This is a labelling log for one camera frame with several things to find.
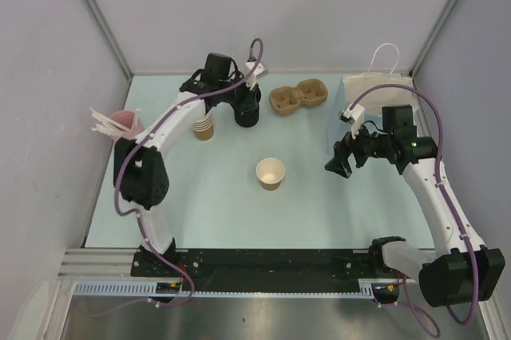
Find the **single brown paper cup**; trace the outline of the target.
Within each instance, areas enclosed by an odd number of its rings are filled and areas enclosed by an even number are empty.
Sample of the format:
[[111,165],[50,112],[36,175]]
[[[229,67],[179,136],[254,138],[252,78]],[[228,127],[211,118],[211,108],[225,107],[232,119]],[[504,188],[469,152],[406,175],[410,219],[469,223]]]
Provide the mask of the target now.
[[266,191],[279,188],[286,175],[285,166],[276,158],[264,158],[256,166],[256,176],[261,187]]

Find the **light blue paper bag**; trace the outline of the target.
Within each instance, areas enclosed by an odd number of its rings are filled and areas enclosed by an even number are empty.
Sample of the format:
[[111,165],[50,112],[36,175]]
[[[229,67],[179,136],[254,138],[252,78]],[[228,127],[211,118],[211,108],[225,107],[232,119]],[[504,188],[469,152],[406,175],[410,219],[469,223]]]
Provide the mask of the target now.
[[[396,61],[389,72],[374,71],[372,66],[375,58],[382,48],[389,46],[396,51]],[[365,91],[374,88],[376,85],[396,84],[406,87],[413,87],[413,80],[409,76],[401,76],[394,71],[399,62],[400,52],[398,47],[390,42],[381,44],[374,52],[369,68],[360,74],[346,75],[339,83],[337,93],[334,97],[333,105],[329,113],[326,128],[327,153],[333,153],[333,147],[336,141],[344,137],[351,130],[351,126],[340,119],[342,111],[346,109],[358,96]],[[366,120],[382,122],[382,107],[395,105],[411,105],[413,116],[418,111],[417,97],[409,90],[388,88],[379,89],[364,97],[359,104],[365,108]]]

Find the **pink cup holder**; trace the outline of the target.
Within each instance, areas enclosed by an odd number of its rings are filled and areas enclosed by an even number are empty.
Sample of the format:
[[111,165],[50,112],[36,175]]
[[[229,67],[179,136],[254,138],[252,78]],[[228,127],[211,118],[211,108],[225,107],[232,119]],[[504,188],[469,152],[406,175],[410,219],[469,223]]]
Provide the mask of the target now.
[[138,113],[134,111],[120,110],[112,114],[109,118],[128,129],[126,132],[119,132],[117,135],[112,135],[111,139],[114,142],[117,142],[121,138],[131,140],[145,130]]

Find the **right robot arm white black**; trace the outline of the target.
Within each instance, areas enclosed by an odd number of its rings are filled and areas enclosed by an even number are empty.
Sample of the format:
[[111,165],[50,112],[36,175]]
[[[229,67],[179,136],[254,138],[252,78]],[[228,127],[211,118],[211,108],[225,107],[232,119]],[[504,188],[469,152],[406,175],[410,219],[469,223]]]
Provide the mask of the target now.
[[364,125],[361,105],[348,106],[339,118],[351,127],[335,142],[325,169],[349,178],[351,157],[356,168],[370,158],[388,160],[414,193],[434,242],[434,255],[427,255],[398,236],[375,239],[368,257],[370,271],[387,277],[396,270],[418,281],[423,298],[433,307],[490,299],[505,258],[500,249],[486,246],[450,194],[438,146],[432,137],[418,135],[412,107],[384,107],[381,132],[370,132]]

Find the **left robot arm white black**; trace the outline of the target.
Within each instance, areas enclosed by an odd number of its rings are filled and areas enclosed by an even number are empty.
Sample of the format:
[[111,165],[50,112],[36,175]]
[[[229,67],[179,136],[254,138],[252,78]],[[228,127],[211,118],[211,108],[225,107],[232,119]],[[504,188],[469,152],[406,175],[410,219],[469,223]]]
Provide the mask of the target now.
[[[209,117],[219,104],[232,107],[236,123],[244,128],[257,124],[261,92],[257,77],[265,70],[260,59],[249,56],[240,69],[229,56],[210,53],[179,88],[175,101],[153,124],[134,138],[121,138],[114,146],[114,207],[118,215],[136,216],[142,243],[153,250],[149,267],[166,276],[175,270],[176,256],[168,249],[173,237],[157,205],[169,190],[164,159],[173,145],[194,124]],[[129,209],[120,210],[120,202]]]

